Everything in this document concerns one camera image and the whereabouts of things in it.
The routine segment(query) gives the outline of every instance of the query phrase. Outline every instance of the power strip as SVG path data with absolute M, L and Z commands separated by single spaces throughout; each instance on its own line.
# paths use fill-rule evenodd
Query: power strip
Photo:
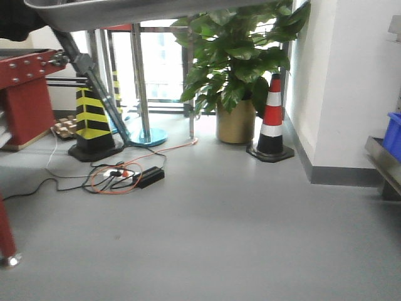
M 107 171 L 105 171 L 103 173 L 103 177 L 107 178 L 107 177 L 112 177 L 112 175 L 110 175 L 111 172 L 121 172 L 124 173 L 124 175 L 121 175 L 119 177 L 114 176 L 113 181 L 127 181 L 127 182 L 132 182 L 132 176 L 135 174 L 132 171 L 127 171 L 127 170 L 118 170 L 118 169 L 108 169 Z

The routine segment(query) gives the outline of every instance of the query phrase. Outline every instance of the cone base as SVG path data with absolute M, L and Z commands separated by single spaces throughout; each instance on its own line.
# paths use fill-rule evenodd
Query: cone base
M 114 154 L 117 154 L 121 152 L 123 149 L 124 145 L 120 144 L 109 149 L 104 149 L 100 150 L 99 152 L 89 154 L 84 150 L 80 149 L 79 147 L 77 147 L 75 144 L 71 146 L 71 148 L 68 150 L 68 154 L 81 162 L 96 162 L 104 158 L 110 157 Z
M 265 154 L 263 152 L 259 152 L 253 145 L 249 145 L 246 148 L 246 152 L 248 154 L 251 154 L 255 158 L 258 158 L 260 161 L 270 162 L 270 163 L 275 163 L 294 157 L 294 150 L 285 145 L 283 145 L 283 151 L 280 152 L 279 154 Z

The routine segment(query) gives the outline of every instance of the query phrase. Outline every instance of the table leg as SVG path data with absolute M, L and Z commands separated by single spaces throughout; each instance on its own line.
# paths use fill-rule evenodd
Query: table leg
M 15 267 L 21 261 L 21 254 L 17 253 L 13 234 L 9 225 L 3 198 L 0 196 L 0 251 L 3 255 L 4 267 Z

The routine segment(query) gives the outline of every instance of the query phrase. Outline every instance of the yellow and black traffic cone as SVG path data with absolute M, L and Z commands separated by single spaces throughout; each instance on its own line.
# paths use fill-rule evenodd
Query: yellow and black traffic cone
M 263 162 L 278 162 L 294 156 L 294 150 L 283 145 L 281 109 L 281 80 L 279 74 L 271 79 L 264 118 L 257 146 L 246 151 Z
M 115 142 L 102 102 L 89 88 L 76 93 L 76 144 L 69 155 L 81 162 L 95 162 L 121 152 L 122 142 Z

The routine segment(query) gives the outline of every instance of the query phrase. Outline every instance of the metal tray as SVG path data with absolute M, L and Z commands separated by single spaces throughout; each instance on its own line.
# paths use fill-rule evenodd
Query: metal tray
M 52 28 L 79 31 L 273 0 L 24 0 Z

